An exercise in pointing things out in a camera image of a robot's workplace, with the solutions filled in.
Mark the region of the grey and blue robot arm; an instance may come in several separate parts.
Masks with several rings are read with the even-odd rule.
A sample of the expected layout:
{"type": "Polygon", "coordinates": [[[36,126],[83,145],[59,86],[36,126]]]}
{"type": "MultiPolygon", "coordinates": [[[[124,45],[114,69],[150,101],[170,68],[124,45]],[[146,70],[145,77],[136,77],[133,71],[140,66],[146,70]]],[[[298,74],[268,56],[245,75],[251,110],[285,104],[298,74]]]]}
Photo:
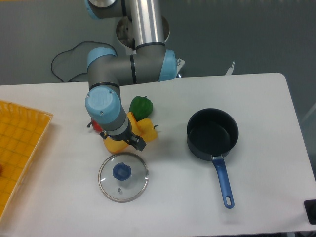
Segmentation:
{"type": "Polygon", "coordinates": [[[162,15],[158,0],[87,0],[85,7],[94,19],[120,16],[131,18],[135,54],[118,56],[110,48],[91,50],[87,57],[89,92],[85,107],[105,136],[124,141],[136,150],[146,142],[132,132],[123,109],[120,87],[161,82],[177,75],[177,60],[165,47],[162,15]]]}

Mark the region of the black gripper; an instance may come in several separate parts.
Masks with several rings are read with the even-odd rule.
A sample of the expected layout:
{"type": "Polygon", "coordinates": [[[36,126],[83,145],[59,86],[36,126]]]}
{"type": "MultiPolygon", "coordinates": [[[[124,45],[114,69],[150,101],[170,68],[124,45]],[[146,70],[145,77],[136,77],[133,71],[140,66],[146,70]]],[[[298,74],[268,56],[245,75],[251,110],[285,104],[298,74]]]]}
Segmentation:
{"type": "Polygon", "coordinates": [[[99,134],[104,140],[108,137],[112,138],[115,141],[124,141],[125,143],[129,145],[135,145],[135,149],[142,151],[145,146],[146,142],[142,137],[139,137],[138,135],[135,135],[133,132],[124,132],[119,135],[109,135],[105,131],[100,132],[99,134]]]}

